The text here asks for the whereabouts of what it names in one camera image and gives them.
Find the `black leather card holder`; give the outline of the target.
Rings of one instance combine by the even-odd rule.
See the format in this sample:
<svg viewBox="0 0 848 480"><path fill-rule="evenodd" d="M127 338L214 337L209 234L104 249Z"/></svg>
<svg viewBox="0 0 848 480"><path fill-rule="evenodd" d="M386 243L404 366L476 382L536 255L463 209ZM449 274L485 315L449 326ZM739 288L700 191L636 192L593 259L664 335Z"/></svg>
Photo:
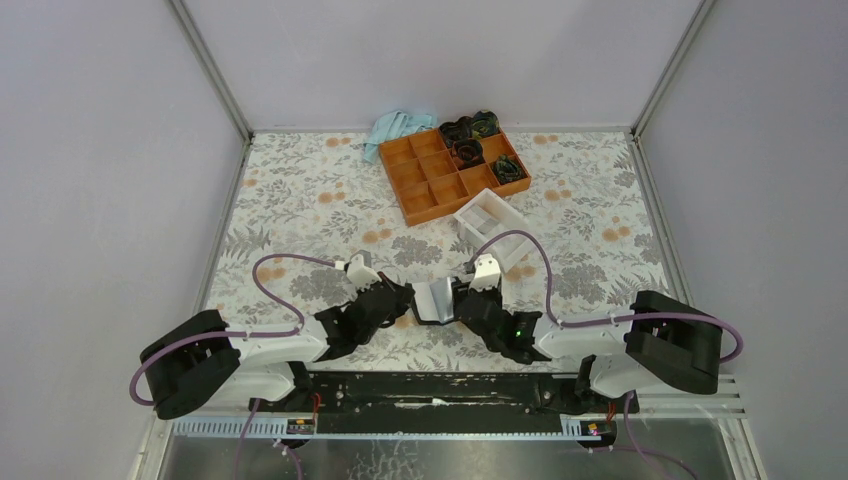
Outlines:
<svg viewBox="0 0 848 480"><path fill-rule="evenodd" d="M412 283L414 298L411 303L413 316L418 324L444 326L457 321L453 303L453 280L445 277L430 283Z"/></svg>

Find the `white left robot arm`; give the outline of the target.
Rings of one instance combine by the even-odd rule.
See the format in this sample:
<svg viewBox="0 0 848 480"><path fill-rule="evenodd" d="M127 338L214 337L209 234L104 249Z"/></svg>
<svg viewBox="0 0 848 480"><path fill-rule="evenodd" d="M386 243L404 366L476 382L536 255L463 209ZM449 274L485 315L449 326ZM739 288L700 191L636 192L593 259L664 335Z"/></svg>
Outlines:
<svg viewBox="0 0 848 480"><path fill-rule="evenodd" d="M353 300L285 332L270 325L229 325L218 311L201 311L142 351L131 384L146 380L149 404L162 420L209 403L253 400L296 411L307 404L312 390L307 364L352 354L403 316L414 295L411 284L382 276Z"/></svg>

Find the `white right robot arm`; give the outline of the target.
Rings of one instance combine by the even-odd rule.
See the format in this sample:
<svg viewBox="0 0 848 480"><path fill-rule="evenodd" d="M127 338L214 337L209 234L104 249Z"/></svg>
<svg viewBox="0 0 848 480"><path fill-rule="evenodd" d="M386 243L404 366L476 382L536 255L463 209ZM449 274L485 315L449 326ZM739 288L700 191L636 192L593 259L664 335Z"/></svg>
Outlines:
<svg viewBox="0 0 848 480"><path fill-rule="evenodd" d="M724 324L658 292L640 291L630 309L602 318L557 323L540 311L504 309L498 289L468 288L453 316L519 364L579 360L573 396L589 412L659 384L699 395L718 389Z"/></svg>

